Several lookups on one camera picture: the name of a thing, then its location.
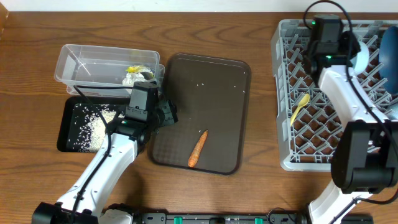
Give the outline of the dark blue plate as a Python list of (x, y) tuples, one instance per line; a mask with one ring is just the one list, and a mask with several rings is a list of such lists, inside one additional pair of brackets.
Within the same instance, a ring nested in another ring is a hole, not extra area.
[(386, 79), (384, 88), (397, 94), (397, 26), (389, 27), (383, 34), (379, 47), (379, 62), (383, 64), (380, 77)]

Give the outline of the pale yellow plastic spoon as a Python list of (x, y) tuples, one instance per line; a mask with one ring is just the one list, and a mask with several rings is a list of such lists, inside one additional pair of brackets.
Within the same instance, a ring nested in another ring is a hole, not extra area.
[(310, 95), (308, 93), (304, 94), (304, 96), (302, 97), (302, 99), (299, 101), (298, 106), (296, 108), (296, 110), (293, 112), (291, 118), (290, 118), (290, 126), (293, 126), (295, 119), (298, 115), (298, 113), (300, 112), (300, 110), (306, 106), (308, 103), (310, 102)]

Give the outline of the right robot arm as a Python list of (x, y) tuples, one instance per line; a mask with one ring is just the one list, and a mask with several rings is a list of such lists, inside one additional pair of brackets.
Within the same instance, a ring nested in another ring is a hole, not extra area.
[(309, 223), (341, 223), (359, 202), (397, 185), (397, 121), (380, 112), (357, 74), (369, 62), (366, 44), (351, 32), (313, 30), (306, 72), (326, 94), (343, 126), (331, 162), (331, 182), (308, 205)]

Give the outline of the light blue rice bowl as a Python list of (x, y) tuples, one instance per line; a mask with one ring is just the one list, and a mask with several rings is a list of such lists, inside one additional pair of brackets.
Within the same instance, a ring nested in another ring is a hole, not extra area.
[(355, 57), (351, 59), (355, 75), (363, 73), (366, 70), (369, 63), (368, 46), (362, 41), (359, 41), (359, 46), (360, 46), (360, 51), (356, 54)]

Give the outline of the orange carrot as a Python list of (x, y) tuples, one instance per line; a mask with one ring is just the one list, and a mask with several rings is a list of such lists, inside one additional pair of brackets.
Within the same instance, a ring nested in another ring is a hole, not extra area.
[(193, 148), (192, 153), (190, 154), (190, 157), (189, 157), (188, 163), (187, 163), (189, 167), (196, 166), (196, 164), (199, 160), (201, 151), (203, 149), (203, 146), (207, 140), (207, 137), (208, 137), (208, 130), (205, 130), (203, 132), (203, 134), (200, 136), (200, 138), (198, 139), (197, 143), (195, 144), (195, 147)]

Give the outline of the paper wrapper waste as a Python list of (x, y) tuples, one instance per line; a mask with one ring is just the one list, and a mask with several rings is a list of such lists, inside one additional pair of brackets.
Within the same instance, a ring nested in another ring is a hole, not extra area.
[(133, 86), (135, 82), (146, 82), (155, 78), (152, 70), (144, 65), (134, 65), (126, 69), (126, 76), (122, 80), (123, 85)]

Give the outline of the light blue plastic cup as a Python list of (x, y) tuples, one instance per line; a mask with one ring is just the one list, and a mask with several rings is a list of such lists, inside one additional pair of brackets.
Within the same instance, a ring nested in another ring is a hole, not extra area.
[(390, 120), (398, 120), (398, 103), (394, 103), (387, 108), (386, 116)]

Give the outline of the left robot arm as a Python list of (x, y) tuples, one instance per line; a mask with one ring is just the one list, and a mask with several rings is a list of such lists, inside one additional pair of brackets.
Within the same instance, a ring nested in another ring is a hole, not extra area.
[(105, 203), (120, 176), (132, 164), (153, 131), (178, 121), (171, 100), (159, 101), (146, 121), (134, 121), (135, 108), (126, 108), (125, 116), (108, 123), (100, 150), (89, 166), (55, 204), (42, 202), (32, 215), (32, 223), (135, 223), (133, 212)]

